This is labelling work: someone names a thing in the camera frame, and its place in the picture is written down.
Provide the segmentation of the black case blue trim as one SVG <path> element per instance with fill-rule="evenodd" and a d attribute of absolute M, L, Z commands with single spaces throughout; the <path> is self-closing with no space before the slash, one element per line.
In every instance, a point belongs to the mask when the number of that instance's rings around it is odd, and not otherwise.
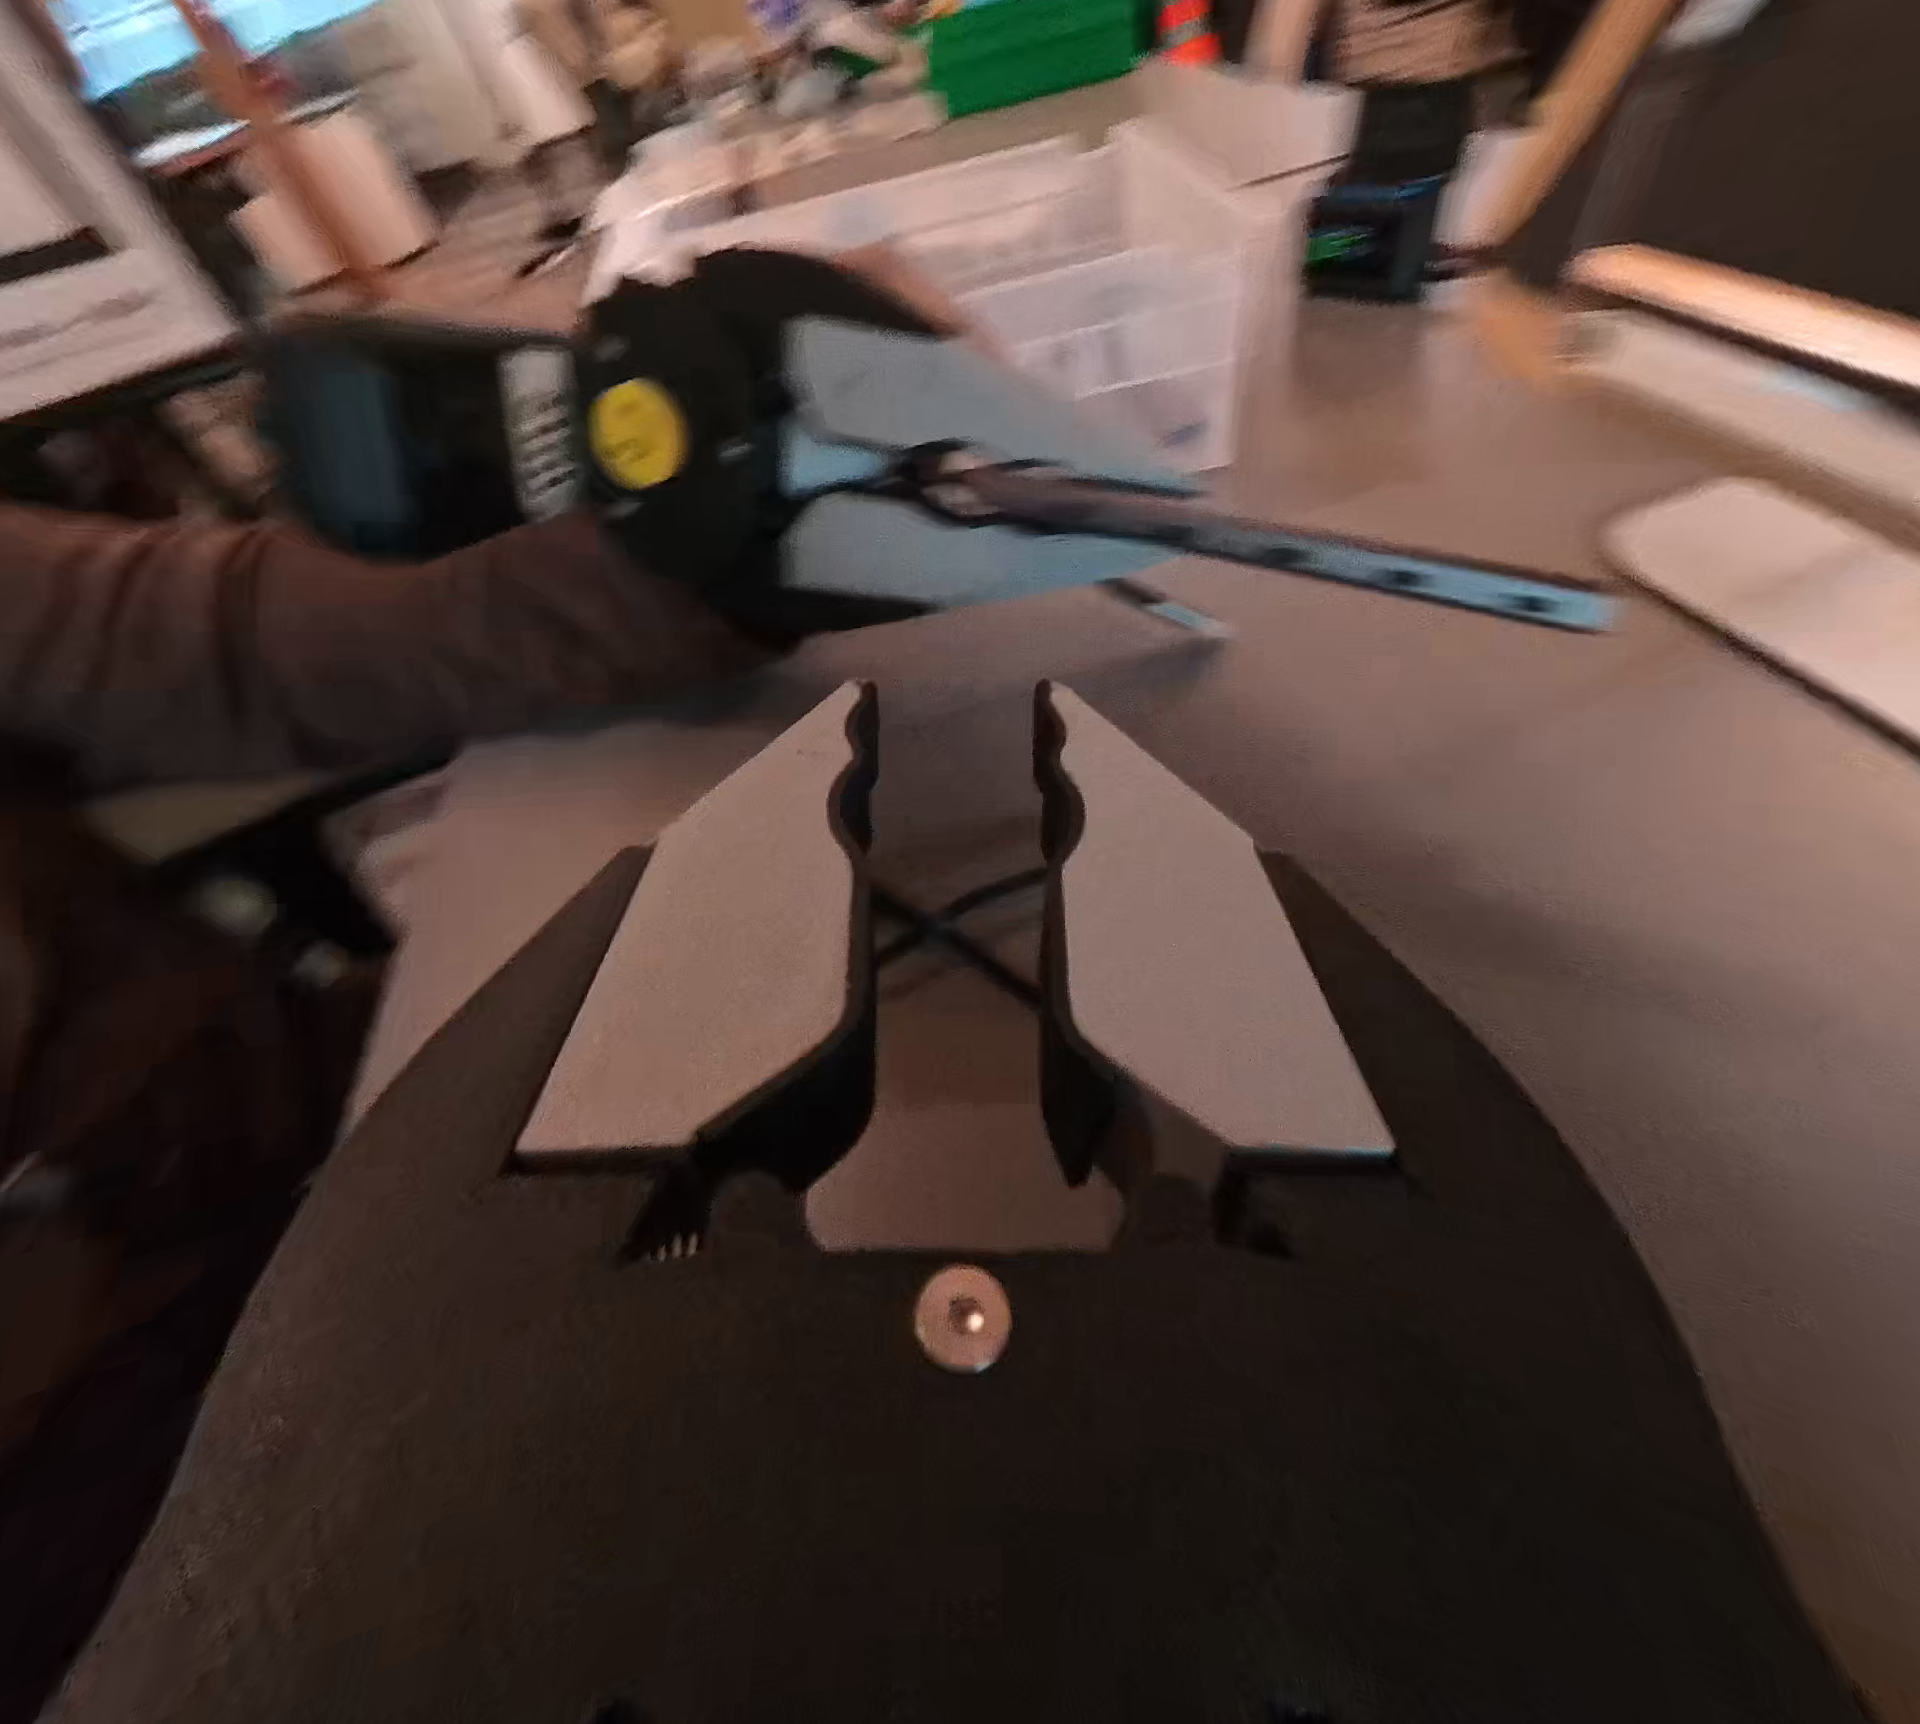
<path fill-rule="evenodd" d="M 1304 291 L 1314 299 L 1416 305 L 1429 288 L 1446 183 L 1337 185 L 1306 219 Z"/>

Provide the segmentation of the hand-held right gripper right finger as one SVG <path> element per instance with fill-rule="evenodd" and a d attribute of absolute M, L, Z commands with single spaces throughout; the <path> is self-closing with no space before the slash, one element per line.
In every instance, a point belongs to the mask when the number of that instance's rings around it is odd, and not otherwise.
<path fill-rule="evenodd" d="M 1078 692 L 1035 692 L 1041 1109 L 1065 1180 L 1380 1168 L 1397 1140 L 1254 839 Z"/>

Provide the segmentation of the wooden book stand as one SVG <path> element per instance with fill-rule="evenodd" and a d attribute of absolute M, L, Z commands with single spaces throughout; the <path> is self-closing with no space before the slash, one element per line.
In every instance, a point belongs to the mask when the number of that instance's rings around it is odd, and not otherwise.
<path fill-rule="evenodd" d="M 1491 204 L 1480 330 L 1548 391 L 1649 416 L 1735 473 L 1600 533 L 1631 589 L 1917 755 L 1917 316 L 1641 244 L 1524 280 L 1526 226 L 1659 45 L 1769 0 L 1600 0 Z"/>

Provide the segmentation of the person's torso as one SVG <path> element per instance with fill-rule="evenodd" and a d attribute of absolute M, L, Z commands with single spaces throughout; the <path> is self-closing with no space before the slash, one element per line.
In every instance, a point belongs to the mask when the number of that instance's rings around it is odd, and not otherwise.
<path fill-rule="evenodd" d="M 395 934 L 324 814 L 145 865 L 5 748 L 5 1720 L 113 1600 L 342 1126 Z"/>

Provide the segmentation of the clear plastic bin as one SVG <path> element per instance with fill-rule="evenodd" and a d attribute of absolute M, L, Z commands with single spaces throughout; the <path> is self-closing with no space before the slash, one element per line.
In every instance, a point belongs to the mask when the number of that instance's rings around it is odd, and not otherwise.
<path fill-rule="evenodd" d="M 1288 359 L 1306 214 L 1342 172 L 1361 95 L 1150 61 L 1065 98 L 736 187 L 745 147 L 643 152 L 588 219 L 585 302 L 732 247 L 883 247 L 1018 369 L 1174 475 L 1237 461 Z"/>

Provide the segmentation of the grey usb hub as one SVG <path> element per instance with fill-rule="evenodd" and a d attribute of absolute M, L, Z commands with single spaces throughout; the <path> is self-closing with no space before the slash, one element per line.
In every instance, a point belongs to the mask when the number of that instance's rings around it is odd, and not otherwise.
<path fill-rule="evenodd" d="M 1593 581 L 1257 520 L 1190 492 L 1095 479 L 1045 461 L 990 463 L 928 445 L 911 451 L 877 491 L 952 527 L 1119 542 L 1558 634 L 1600 637 L 1621 614 L 1616 597 Z"/>

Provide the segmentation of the person's left forearm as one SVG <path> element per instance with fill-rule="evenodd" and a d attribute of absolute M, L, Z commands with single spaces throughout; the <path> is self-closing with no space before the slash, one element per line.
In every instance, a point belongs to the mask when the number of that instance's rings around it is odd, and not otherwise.
<path fill-rule="evenodd" d="M 769 657 L 586 515 L 421 564 L 276 523 L 3 517 L 5 766 L 84 793 L 359 772 Z"/>

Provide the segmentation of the black paper sheet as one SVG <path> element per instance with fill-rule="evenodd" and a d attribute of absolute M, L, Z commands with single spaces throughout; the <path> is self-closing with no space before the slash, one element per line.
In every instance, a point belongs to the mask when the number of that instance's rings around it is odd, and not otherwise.
<path fill-rule="evenodd" d="M 1537 287 L 1641 244 L 1881 314 L 1919 314 L 1919 2 L 1769 0 L 1657 43 L 1526 226 Z"/>

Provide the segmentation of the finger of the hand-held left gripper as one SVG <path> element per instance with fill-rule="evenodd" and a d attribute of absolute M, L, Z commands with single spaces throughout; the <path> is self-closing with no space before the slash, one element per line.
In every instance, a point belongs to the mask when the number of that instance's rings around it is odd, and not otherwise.
<path fill-rule="evenodd" d="M 946 451 L 1142 492 L 1198 495 L 1129 418 L 964 340 L 807 316 L 780 336 L 780 383 L 791 403 L 786 428 L 809 448 L 878 465 Z"/>
<path fill-rule="evenodd" d="M 780 539 L 793 591 L 945 613 L 1132 581 L 1169 563 L 1161 547 L 952 523 L 872 495 L 830 495 Z"/>

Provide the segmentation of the person's left hand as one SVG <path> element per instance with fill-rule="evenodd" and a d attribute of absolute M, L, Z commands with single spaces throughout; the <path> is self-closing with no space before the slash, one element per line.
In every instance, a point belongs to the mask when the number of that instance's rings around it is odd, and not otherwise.
<path fill-rule="evenodd" d="M 883 296 L 900 305 L 934 336 L 964 342 L 985 359 L 1006 363 L 1003 347 L 987 327 L 973 321 L 966 309 L 902 249 L 878 243 L 838 252 L 832 262 L 846 274 L 858 276 Z"/>

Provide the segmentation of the green plastic crate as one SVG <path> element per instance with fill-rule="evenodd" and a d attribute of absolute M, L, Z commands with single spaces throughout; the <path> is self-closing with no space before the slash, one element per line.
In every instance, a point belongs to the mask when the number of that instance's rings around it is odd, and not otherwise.
<path fill-rule="evenodd" d="M 1155 0 L 1001 0 L 925 22 L 925 86 L 950 121 L 1126 78 L 1149 55 Z"/>

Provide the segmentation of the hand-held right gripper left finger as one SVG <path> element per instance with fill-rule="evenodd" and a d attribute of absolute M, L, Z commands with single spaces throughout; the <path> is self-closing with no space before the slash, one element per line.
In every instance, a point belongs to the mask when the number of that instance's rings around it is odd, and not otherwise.
<path fill-rule="evenodd" d="M 877 687 L 846 682 L 661 833 L 518 1165 L 688 1159 L 854 1028 L 877 734 Z"/>

